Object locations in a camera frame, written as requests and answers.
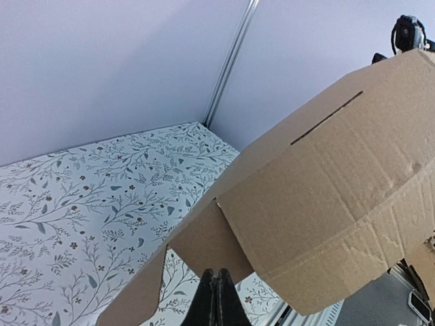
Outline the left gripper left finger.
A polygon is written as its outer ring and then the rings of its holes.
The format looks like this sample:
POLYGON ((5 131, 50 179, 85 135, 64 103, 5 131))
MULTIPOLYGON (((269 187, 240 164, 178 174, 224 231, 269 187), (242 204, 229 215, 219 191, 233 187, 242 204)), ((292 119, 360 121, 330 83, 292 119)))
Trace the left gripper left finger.
POLYGON ((214 272, 208 268, 200 282, 181 326, 214 325, 214 272))

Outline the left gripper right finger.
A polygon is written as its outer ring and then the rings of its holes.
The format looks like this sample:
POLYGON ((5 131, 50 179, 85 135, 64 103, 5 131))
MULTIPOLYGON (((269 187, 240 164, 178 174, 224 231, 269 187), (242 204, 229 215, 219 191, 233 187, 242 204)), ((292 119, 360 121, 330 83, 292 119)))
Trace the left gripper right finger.
POLYGON ((215 281, 215 325, 251 326, 230 272, 220 269, 215 281))

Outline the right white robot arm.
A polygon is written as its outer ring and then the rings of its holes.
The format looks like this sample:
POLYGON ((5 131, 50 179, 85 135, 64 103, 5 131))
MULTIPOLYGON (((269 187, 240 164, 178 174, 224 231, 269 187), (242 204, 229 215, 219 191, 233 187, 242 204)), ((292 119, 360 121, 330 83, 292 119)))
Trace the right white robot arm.
MULTIPOLYGON (((375 64, 379 61, 385 60, 387 59, 386 56, 380 54, 380 53, 375 53, 373 58, 372 58, 372 62, 371 64, 375 64)), ((398 263, 397 263, 398 267, 400 267, 403 272, 412 280, 412 284, 415 286, 415 288, 418 290, 418 292, 420 292, 423 301, 425 302, 429 302, 430 301, 430 297, 428 295, 428 292, 426 291, 426 288, 423 284, 423 281, 421 280, 421 278, 419 277, 418 273, 416 272, 416 270, 414 269, 414 267, 412 265, 408 265, 405 259, 401 259, 398 263)))

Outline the brown cardboard box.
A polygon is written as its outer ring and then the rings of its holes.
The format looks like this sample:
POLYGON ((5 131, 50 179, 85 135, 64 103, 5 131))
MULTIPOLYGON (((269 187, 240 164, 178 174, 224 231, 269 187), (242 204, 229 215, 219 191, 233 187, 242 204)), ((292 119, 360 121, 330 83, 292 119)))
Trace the brown cardboard box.
POLYGON ((140 325, 169 249, 257 274, 301 314, 345 299, 434 231, 434 55, 354 71, 247 146, 99 316, 140 325))

